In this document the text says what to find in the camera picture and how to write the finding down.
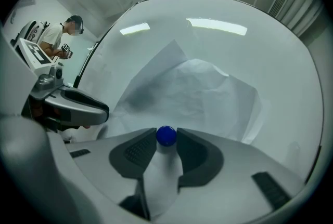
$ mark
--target man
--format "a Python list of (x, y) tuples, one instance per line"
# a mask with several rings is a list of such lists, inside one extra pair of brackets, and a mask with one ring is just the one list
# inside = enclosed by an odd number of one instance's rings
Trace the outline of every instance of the man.
[(58, 49), (61, 37), (64, 33), (70, 35), (78, 35), (83, 32), (83, 20), (78, 15), (73, 15), (66, 20), (62, 25), (61, 23), (50, 25), (39, 39), (39, 46), (49, 56), (58, 56), (64, 58), (66, 52)]

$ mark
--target man's arm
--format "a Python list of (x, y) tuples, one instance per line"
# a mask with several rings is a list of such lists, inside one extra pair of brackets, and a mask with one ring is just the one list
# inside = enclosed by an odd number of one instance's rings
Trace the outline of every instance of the man's arm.
[(49, 57), (58, 56), (60, 58), (63, 58), (65, 56), (65, 52), (63, 50), (53, 49), (51, 44), (44, 41), (40, 43), (40, 47), (43, 52), (45, 52), (45, 54), (47, 54)]

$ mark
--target air conditioner vent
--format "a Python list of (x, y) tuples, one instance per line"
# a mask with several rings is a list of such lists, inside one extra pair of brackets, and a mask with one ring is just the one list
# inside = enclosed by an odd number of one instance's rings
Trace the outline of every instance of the air conditioner vent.
[(279, 14), (286, 1), (287, 0), (274, 0), (268, 11), (268, 14), (273, 18), (276, 18), (276, 16)]

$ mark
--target black knob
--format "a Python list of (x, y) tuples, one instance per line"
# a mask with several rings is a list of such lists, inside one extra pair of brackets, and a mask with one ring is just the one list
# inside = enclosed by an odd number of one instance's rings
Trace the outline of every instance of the black knob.
[(60, 79), (62, 77), (62, 69), (58, 69), (56, 72), (57, 79)]

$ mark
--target ceiling light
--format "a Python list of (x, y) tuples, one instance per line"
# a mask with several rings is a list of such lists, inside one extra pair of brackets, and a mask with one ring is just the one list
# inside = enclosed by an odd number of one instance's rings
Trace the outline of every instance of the ceiling light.
[(229, 22), (222, 22), (211, 19), (186, 19), (191, 22), (193, 27), (202, 27), (202, 28), (210, 28), (210, 29), (218, 29), (223, 30), (230, 33), (235, 33), (239, 35), (245, 35), (247, 32), (247, 28), (238, 24), (233, 24)]
[(127, 34), (132, 34), (132, 33), (136, 33), (139, 31), (143, 31), (143, 30), (149, 30), (150, 27), (149, 25), (145, 22), (142, 24), (138, 24), (132, 27), (127, 27), (125, 29), (120, 30), (120, 33), (122, 33), (123, 35), (127, 35)]

